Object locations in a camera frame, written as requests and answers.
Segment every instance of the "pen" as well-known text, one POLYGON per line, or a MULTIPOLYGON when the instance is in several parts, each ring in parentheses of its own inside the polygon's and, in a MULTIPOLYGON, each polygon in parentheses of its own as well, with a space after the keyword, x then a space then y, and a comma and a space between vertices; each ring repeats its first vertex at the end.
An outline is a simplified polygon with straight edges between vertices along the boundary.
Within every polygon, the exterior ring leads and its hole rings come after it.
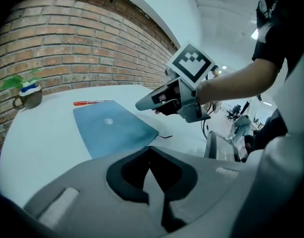
POLYGON ((88 104, 95 104, 95 103, 100 103, 104 101, 109 101, 109 100, 103 100, 103 101, 76 101, 73 104, 75 106, 83 106, 83 105, 88 105, 88 104))

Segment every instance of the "potted plant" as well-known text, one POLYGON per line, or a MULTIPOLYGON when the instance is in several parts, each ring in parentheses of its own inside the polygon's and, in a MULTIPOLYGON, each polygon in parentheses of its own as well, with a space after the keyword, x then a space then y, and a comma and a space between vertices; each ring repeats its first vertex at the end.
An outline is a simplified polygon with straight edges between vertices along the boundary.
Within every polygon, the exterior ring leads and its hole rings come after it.
POLYGON ((27 80, 20 75, 13 75, 4 80, 0 90, 11 88, 17 88, 19 90, 18 95, 15 96, 13 100, 13 107, 15 109, 22 109, 23 107, 32 109, 42 102, 42 88, 40 85, 36 84, 42 78, 35 76, 37 71, 39 70, 31 70, 27 80), (22 102, 19 106, 15 104, 17 99, 20 99, 22 102))

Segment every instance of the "white table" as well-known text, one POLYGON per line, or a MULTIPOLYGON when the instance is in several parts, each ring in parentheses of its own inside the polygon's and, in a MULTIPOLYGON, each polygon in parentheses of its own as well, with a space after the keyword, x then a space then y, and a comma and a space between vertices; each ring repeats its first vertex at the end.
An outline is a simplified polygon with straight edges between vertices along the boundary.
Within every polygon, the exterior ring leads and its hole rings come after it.
POLYGON ((157 136, 150 145, 203 156, 206 141, 200 122, 187 123, 178 115, 166 117, 135 108, 135 103, 150 92, 139 85, 82 88, 44 96, 36 108, 20 110, 1 153, 1 194, 23 207, 43 186, 91 159, 74 120, 75 101, 115 100, 161 136, 173 135, 168 139, 157 136))

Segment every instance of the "white ceiling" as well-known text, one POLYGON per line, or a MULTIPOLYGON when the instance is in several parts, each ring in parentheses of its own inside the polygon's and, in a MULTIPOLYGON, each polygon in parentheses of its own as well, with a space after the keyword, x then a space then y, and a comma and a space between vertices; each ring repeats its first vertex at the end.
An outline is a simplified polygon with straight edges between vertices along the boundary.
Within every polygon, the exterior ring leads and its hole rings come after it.
MULTIPOLYGON (((256 40, 256 8, 260 0, 196 0, 204 34, 203 49, 214 56, 215 63, 228 68, 225 73, 242 69, 252 62, 256 40)), ((283 66, 273 87, 272 96, 283 84, 287 67, 283 66)))

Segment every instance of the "black t-shirt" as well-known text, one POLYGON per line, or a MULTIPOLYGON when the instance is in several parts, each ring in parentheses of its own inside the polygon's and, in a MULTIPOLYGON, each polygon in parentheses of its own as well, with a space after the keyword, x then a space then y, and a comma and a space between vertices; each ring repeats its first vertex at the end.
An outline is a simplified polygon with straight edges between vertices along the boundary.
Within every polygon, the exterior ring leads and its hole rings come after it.
POLYGON ((304 0, 261 0, 256 9, 259 31, 252 59, 269 60, 288 74, 304 52, 304 0))

